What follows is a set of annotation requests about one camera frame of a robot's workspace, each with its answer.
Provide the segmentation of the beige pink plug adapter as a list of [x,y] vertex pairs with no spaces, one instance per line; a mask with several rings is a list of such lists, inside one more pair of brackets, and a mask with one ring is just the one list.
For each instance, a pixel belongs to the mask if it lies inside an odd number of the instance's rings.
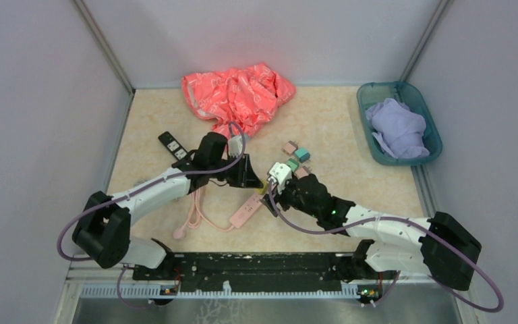
[[301,179],[301,178],[304,178],[306,176],[309,176],[311,173],[312,173],[311,169],[309,167],[306,167],[306,166],[298,167],[294,171],[294,175],[296,176],[297,179]]

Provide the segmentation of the pink power strip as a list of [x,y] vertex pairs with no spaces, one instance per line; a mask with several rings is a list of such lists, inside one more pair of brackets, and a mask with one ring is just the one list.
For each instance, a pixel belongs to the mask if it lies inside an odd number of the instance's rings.
[[262,195],[257,192],[253,193],[247,201],[238,208],[238,210],[230,217],[229,222],[234,228],[241,228],[252,215],[254,215],[262,206]]

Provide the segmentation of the green plug adapter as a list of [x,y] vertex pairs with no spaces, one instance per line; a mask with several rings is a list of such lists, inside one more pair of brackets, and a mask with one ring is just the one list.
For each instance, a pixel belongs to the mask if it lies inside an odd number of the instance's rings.
[[293,158],[290,158],[290,159],[286,160],[285,164],[287,166],[289,166],[289,168],[291,169],[292,172],[295,172],[299,168],[299,166],[300,166],[299,161],[297,161],[297,160],[295,160]]

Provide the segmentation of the teal plug adapter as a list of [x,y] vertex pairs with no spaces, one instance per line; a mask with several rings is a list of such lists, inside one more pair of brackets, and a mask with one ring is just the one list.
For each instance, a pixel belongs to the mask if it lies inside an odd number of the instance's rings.
[[311,157],[310,152],[304,147],[299,147],[293,154],[300,163],[305,163]]

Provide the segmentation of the yellow plug adapter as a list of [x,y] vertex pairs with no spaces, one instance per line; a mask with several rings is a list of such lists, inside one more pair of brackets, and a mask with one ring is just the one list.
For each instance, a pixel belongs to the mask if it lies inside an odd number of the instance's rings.
[[265,180],[262,180],[262,187],[257,189],[258,194],[265,194],[268,190],[268,182]]

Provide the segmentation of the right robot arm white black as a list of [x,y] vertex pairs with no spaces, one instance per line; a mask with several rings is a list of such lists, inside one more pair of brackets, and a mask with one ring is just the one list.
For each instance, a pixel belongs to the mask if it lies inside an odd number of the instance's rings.
[[313,174],[285,180],[270,176],[266,187],[263,200],[275,217],[295,209],[315,218],[319,227],[305,229],[282,218],[297,231],[359,238],[353,270],[361,278],[405,271],[429,275],[454,290],[470,287],[482,245],[448,213],[422,218],[381,213],[333,196]]

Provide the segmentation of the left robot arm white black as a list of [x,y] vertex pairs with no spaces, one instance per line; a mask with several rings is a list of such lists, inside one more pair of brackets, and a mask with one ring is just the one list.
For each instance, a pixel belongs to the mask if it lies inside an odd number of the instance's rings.
[[132,226],[165,204],[188,196],[218,180],[234,188],[262,188],[246,153],[248,135],[227,138],[209,132],[197,149],[187,151],[168,133],[160,142],[176,161],[161,175],[132,189],[108,195],[92,194],[71,235],[73,243],[86,253],[86,260],[108,269],[118,264],[146,267],[159,279],[171,277],[175,261],[170,250],[155,239],[131,235]]

